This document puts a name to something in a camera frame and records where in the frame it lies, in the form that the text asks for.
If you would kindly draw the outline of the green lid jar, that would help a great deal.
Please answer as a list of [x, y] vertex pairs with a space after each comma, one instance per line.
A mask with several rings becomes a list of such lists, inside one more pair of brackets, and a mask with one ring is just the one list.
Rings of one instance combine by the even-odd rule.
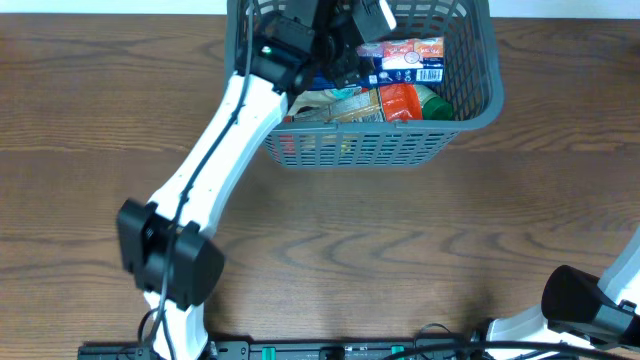
[[414, 85], [424, 120], [452, 120], [453, 106], [424, 85]]

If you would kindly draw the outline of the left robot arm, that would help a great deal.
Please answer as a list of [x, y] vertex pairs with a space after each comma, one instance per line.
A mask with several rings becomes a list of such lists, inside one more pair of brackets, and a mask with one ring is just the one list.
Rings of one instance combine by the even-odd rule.
[[147, 355], [202, 356], [204, 304], [225, 263], [212, 238], [238, 180], [317, 75], [340, 88], [364, 79], [372, 66], [359, 46], [396, 25], [385, 0], [228, 3], [227, 83], [215, 115], [151, 198], [125, 201], [116, 217], [123, 267], [150, 307], [138, 331]]

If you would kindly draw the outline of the orange biscuit packet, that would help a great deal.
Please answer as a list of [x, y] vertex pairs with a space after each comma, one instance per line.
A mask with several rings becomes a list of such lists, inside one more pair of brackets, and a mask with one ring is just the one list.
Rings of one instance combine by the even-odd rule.
[[317, 108], [302, 108], [285, 122], [322, 123], [384, 123], [422, 120], [418, 96], [410, 84], [362, 88], [359, 95], [336, 100], [325, 93], [327, 100]]

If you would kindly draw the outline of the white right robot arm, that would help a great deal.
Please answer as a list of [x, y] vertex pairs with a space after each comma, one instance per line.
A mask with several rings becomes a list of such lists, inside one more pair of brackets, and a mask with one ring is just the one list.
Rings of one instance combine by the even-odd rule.
[[598, 277], [562, 265], [551, 274], [541, 303], [490, 320], [474, 340], [537, 342], [582, 349], [639, 350], [639, 234]]

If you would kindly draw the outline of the mint green tissue pouch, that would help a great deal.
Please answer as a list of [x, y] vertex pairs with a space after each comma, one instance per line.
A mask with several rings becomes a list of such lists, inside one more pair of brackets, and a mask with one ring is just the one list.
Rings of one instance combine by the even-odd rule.
[[325, 93], [336, 99], [336, 100], [343, 100], [343, 99], [348, 99], [351, 98], [353, 96], [359, 95], [362, 92], [362, 88], [357, 86], [357, 87], [348, 87], [348, 88], [342, 88], [342, 89], [327, 89], [325, 91]]

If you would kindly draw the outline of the Kleenex tissue multipack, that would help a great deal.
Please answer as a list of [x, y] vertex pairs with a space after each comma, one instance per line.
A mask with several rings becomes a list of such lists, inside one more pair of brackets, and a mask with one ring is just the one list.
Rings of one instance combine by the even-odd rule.
[[445, 72], [443, 37], [365, 43], [342, 63], [320, 70], [311, 90], [374, 88], [394, 84], [440, 84]]

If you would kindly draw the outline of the beige paper pouch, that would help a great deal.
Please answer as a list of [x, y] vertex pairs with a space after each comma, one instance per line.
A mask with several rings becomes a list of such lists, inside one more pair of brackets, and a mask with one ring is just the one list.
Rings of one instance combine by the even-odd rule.
[[302, 108], [317, 108], [322, 106], [327, 98], [324, 91], [305, 91], [300, 94], [289, 107], [288, 116], [297, 114]]

